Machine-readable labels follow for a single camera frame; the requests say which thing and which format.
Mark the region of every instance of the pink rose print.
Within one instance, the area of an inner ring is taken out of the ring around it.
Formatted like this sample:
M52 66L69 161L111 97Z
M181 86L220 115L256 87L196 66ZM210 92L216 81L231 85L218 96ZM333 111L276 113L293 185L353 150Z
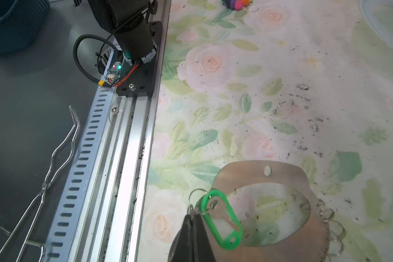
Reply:
M188 52L178 66L178 78L196 90L220 88L232 75L234 64L226 46L205 44Z
M257 12L250 12L243 18L243 22L256 29L269 30L287 23L291 19L291 12L288 8L279 5L265 3L260 5Z
M393 109L393 97L386 98L386 104L390 109Z
M169 107L170 97L167 87L164 84L160 85L159 100L157 101L156 119L163 116L165 110Z
M181 228L186 205L173 190L159 190L157 186L150 185L147 191L156 192L146 197L150 207L145 208L143 213L143 232L148 239L170 244Z
M271 149L271 139L265 135L253 134L243 141L242 153L247 160L262 160L275 158Z
M155 132L153 141L157 141L157 143L152 144L151 157L153 159L164 160L169 153L172 140L168 134Z
M187 31L183 32L182 34L178 35L178 37L176 39L187 43L187 42L190 42L196 38L197 38L197 34L195 33L195 31L187 30Z

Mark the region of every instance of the floral tablecloth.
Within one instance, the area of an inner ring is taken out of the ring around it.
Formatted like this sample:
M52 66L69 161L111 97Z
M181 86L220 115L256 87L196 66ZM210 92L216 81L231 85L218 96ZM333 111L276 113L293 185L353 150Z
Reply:
M347 230L333 261L393 261L393 49L365 2L172 0L138 261L167 261L190 191L253 159L303 168Z

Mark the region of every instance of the metal ring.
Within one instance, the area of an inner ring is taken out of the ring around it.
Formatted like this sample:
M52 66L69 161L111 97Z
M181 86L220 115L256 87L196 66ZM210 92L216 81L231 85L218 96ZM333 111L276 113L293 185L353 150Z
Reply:
M326 258L329 258L329 262L332 262L332 259L330 258L330 254L327 249L325 249L325 252L326 252L326 256L324 259L321 259L322 262L326 262Z
M330 222L336 223L342 228L342 232L340 234L336 234L335 232L331 231L331 233L336 235L336 237L331 238L331 239L336 239L336 238L343 239L346 236L346 229L344 228L344 226L340 222L335 221L335 220L330 220L329 223Z
M196 188L196 189L194 189L193 191L191 191L191 193L189 194L189 197L188 197L188 206L190 206L191 205L191 196L192 196L192 194L195 192L195 191L198 191L198 190L200 190L200 191L204 191L205 192L205 194L208 194L208 191L206 191L205 189L203 189L203 188Z
M334 238L334 239L330 239L331 242L339 242L341 244L341 248L339 249L338 253L328 253L329 256L332 257L337 257L340 256L342 254L342 252L344 251L344 243L342 243L342 241L339 238Z
M190 215L193 210L194 210L194 206L193 205L189 205L188 206L188 210L186 212L187 212L188 215Z
M317 202L316 208L324 207L326 205L322 199L318 199Z
M256 9L256 10L250 10L250 8L249 8L249 9L246 9L246 6L244 6L243 9L246 10L246 12L248 12L248 13L256 12L257 10L259 10L259 6L258 6L258 5L249 3L247 6L250 6L250 5L253 5L253 6L257 7L258 9Z
M330 220L332 220L332 218L335 216L335 211L333 211L333 209L331 209L331 208L328 208L328 209L325 209L324 211L320 210L320 217L323 217L323 214L324 214L325 212L327 212L327 211L330 211L331 213L330 213L330 215L329 215L328 217L325 217L325 218L323 219L323 221L324 221L325 223L327 223L327 222L329 222Z

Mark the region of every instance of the circular hole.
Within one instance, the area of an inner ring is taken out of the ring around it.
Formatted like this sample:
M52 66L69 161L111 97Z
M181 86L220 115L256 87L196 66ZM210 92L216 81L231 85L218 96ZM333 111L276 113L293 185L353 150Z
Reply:
M268 166L268 165L265 166L264 173L265 173L266 176L272 175L272 168L270 166Z
M297 232L310 216L309 201L282 184L252 184L227 199L243 228L244 246L278 243Z

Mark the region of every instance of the green leaf print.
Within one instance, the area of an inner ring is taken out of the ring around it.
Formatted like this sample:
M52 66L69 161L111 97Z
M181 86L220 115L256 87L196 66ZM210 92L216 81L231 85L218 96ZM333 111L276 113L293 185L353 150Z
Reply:
M215 8L215 5L213 5L211 3L206 3L205 9L207 9L208 11L211 11L211 10L215 10L216 8Z
M240 66L237 70L237 76L242 78L252 77L257 75L262 70L260 65L245 65Z
M172 128L172 131L170 132L170 137L172 139L172 142L175 143L179 139L182 139L182 136L185 131L185 121L179 120L176 125Z
M210 38L210 33L208 32L207 29L197 26L195 28L196 32L199 34L200 37L204 37L204 38Z
M231 105L217 108L217 112L214 114L214 120L220 121L228 118L231 114L231 108Z
M243 50L248 50L248 51L257 51L259 48L252 42L243 40L243 39L237 39L232 41L233 45L236 47L243 49Z
M337 152L329 163L329 177L333 181L349 182L361 172L361 158L357 152Z
M364 236L357 223L339 213L335 214L335 220L346 229L342 243L352 259L356 262L381 262L376 246Z
M217 36L217 40L224 40L226 38L228 38L230 36L230 31L229 30L223 30L223 32L221 32L220 34L218 34Z
M215 16L215 18L212 20L213 23L217 23L222 21L223 18L226 16L230 15L232 10L230 8L225 8L223 11L218 13L218 15Z
M250 111L250 108L252 107L252 99L247 93L240 97L239 107L244 113L248 113Z
M248 12L245 9L239 10L235 13L234 19L242 19Z
M224 129L221 132L221 143L224 145L224 147L227 149L227 151L230 151L232 137L233 137L233 133L231 133L228 129Z
M224 94L224 93L218 94L218 97L220 97L221 99L224 99L224 100L228 100L229 99L228 95Z
M381 184L377 179L367 180L367 187L362 190L365 212L369 218L381 217Z
M176 29L187 29L191 26L201 24L205 16L184 16L179 21L172 23L171 27Z
M388 139L386 131L382 128L367 128L366 131L359 135L367 145L380 144Z
M284 199L277 199L263 205L258 204L258 206L257 218L262 223L275 223L288 212L287 202Z
M254 36L256 35L255 32L253 31L252 28L250 27L245 27L245 28L237 28L234 30L234 32L244 35L244 36Z
M229 83L227 84L227 89L230 91L243 91L248 87L244 83Z
M170 79L163 81L162 83L166 85L167 89L170 92L175 93L179 96L183 96L194 91L187 85L186 82L180 81L178 79Z
M290 125L286 122L275 123L274 128L284 134L297 134L298 130L293 125Z
M259 224L254 219L241 222L243 235L241 243L245 246L267 246L276 242L279 236L277 223Z
M215 176L218 174L220 169L221 168L217 166L204 164L191 170L191 173L197 178L212 185L214 183Z
M342 191L342 184L341 183L330 183L324 190L325 195L327 196L336 196Z
M170 65L169 58L166 56L163 60L162 81L173 79L176 77L176 75L177 75L176 68Z
M272 102L270 102L270 101L269 102L265 102L265 103L262 104L261 112L262 113L268 112L271 108L272 108Z
M198 6L201 8L205 8L206 3L207 3L207 0L188 0L188 4L193 5L193 6Z
M168 160L175 160L181 157L183 153L189 150L189 144L187 141L178 141L173 143L169 149L169 154L166 157Z
M160 189L188 190L189 184L183 179L183 172L164 169L160 172L160 181L155 184Z
M180 110L184 104L185 102L181 98L173 99L169 105L169 112L175 112Z
M208 101L207 94L192 94L190 97L197 103L206 103Z
M233 29L236 28L235 24L229 22L229 21L219 21L217 24L222 27L222 28L227 28L227 29Z
M283 88L283 81L281 78L278 78L267 84L266 87L262 88L262 93L265 96L275 96L281 91L281 88Z
M166 37L166 43L168 44L180 44L182 43L181 41L177 40L177 35L176 34L170 34Z
M300 167L307 174L310 184L314 183L317 174L316 160L314 160L314 157L306 155L301 161Z
M194 121L192 122L191 126L193 126L194 123L196 123L196 122L201 122L202 120L206 119L209 112L210 112L210 108L208 108L208 107L198 108L194 112Z
M196 135L196 139L193 143L193 146L191 147L191 150L195 150L213 142L215 139L217 139L217 134L218 131L214 129L199 132L199 134Z

